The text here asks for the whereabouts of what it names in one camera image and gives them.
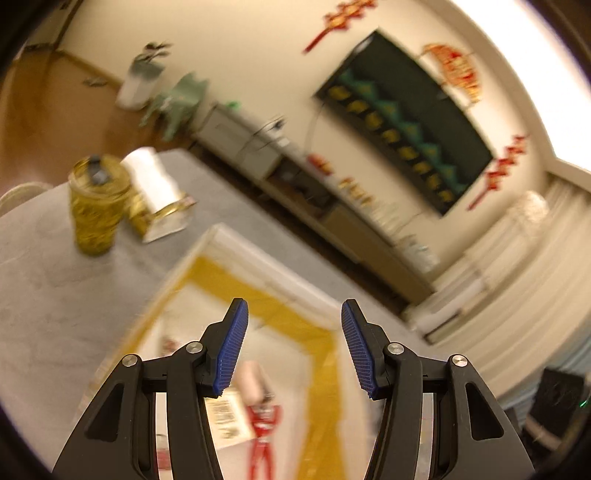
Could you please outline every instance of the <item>hanging ornament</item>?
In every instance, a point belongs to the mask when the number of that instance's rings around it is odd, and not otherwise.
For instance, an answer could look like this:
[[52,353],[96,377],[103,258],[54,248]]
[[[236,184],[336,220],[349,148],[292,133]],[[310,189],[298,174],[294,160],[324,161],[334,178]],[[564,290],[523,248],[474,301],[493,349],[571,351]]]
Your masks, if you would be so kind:
[[341,3],[338,6],[339,11],[335,14],[327,14],[324,16],[324,23],[326,27],[320,34],[306,47],[304,53],[308,53],[314,48],[320,40],[322,40],[328,33],[334,30],[348,30],[349,20],[351,18],[363,18],[363,11],[365,8],[377,7],[376,0],[353,0],[349,3]]
[[473,210],[484,199],[488,192],[501,189],[501,180],[509,175],[509,169],[517,165],[517,157],[527,153],[525,149],[526,135],[514,135],[512,145],[505,147],[505,158],[496,161],[496,170],[486,172],[486,189],[469,205],[468,210]]
[[425,45],[422,55],[426,54],[431,54],[439,62],[445,83],[464,90],[471,105],[480,101],[482,88],[469,54],[443,43]]

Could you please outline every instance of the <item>gold can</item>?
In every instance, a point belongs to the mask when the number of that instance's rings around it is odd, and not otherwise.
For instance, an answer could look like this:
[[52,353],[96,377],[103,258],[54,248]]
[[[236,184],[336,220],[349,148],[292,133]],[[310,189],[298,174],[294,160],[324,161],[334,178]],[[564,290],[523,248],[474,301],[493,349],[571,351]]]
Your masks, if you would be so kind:
[[120,159],[93,155],[74,165],[68,176],[76,244],[87,255],[102,255],[115,240],[131,189]]

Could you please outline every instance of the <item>drawer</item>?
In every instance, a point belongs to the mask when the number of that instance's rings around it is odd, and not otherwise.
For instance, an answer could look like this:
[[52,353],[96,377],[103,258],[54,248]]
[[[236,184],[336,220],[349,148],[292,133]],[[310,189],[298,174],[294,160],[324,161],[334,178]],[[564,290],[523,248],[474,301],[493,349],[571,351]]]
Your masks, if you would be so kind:
[[342,204],[335,206],[322,224],[353,251],[370,270],[412,304],[419,304],[433,289],[361,218]]
[[246,143],[252,141],[252,133],[221,110],[214,109],[197,133],[197,138],[225,161],[233,164]]
[[275,168],[281,154],[268,141],[254,138],[238,155],[236,165],[247,177],[263,180]]

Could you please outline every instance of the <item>white wall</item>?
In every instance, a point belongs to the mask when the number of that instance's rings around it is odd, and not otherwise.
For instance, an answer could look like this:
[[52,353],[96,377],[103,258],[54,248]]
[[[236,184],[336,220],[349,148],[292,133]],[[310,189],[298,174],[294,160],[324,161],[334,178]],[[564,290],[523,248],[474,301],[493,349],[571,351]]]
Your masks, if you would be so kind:
[[[353,20],[346,32],[329,34],[310,54],[303,48],[323,29],[323,15],[337,0],[86,0],[66,35],[65,50],[124,77],[134,55],[149,41],[174,43],[165,59],[163,86],[189,70],[211,80],[210,96],[238,100],[261,121],[282,113],[287,135],[302,145],[318,103],[312,98],[350,50],[375,28],[383,29],[412,55],[426,43],[469,45],[415,0],[381,0],[366,18]],[[467,114],[495,154],[523,134],[518,112],[486,66],[473,57],[483,84],[483,100]],[[479,179],[444,218],[438,218],[406,179],[358,135],[322,113],[313,150],[330,160],[339,177],[353,176],[363,188],[385,202],[396,202],[401,223],[425,210],[403,231],[439,255],[442,266],[456,260],[483,234],[518,194],[544,193],[546,178],[535,148],[503,180],[502,190],[489,194],[474,211],[466,208],[484,188]]]

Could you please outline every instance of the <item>gray tablecloth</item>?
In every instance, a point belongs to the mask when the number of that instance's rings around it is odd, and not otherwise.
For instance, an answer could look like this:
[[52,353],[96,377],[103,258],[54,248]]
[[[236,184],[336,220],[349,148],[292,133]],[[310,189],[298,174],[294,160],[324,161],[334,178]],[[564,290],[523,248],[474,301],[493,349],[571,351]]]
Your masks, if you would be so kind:
[[0,218],[0,400],[49,467],[101,361],[175,263],[219,222],[336,300],[356,298],[391,339],[433,356],[372,297],[191,154],[174,150],[161,159],[198,204],[186,230],[151,244],[122,225],[110,253],[79,253],[65,184]]

